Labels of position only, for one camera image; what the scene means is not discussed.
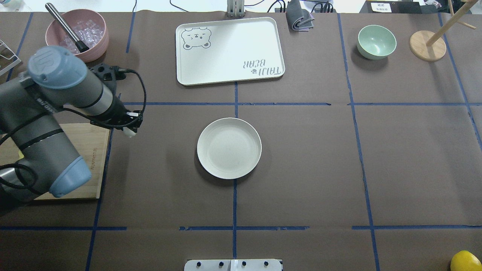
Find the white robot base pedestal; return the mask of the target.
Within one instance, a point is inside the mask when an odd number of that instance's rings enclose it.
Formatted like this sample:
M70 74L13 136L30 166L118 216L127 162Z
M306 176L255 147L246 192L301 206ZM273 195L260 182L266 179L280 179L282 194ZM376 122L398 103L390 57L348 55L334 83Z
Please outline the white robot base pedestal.
M282 271L278 259L198 259L188 260L184 271Z

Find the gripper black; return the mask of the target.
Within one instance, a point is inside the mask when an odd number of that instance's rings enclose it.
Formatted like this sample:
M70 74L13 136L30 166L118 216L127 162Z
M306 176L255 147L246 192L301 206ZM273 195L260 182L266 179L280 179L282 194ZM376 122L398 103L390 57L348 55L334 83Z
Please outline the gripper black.
M107 129L137 130L143 122L143 109L134 111L126 109L122 101L115 96L115 90L117 81L125 79L128 73L135 74L143 87L143 80L139 73L134 69L107 64L98 64L91 68L91 71L103 83L103 94L107 94L109 90L112 97L105 101L107 110L98 116L93 116L90 124Z

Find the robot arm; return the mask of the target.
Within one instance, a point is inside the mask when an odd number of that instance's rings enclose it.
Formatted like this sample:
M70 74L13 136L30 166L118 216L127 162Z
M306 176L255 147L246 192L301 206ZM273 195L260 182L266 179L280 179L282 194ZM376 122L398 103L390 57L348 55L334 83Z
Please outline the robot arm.
M89 68L60 46L40 48L27 70L1 85L1 142L12 139L23 153L1 166L1 215L28 205L43 194L60 198L87 183L88 164L71 143L55 113L67 110L92 125L122 130L132 137L143 110L130 111L110 89L132 69L97 65Z

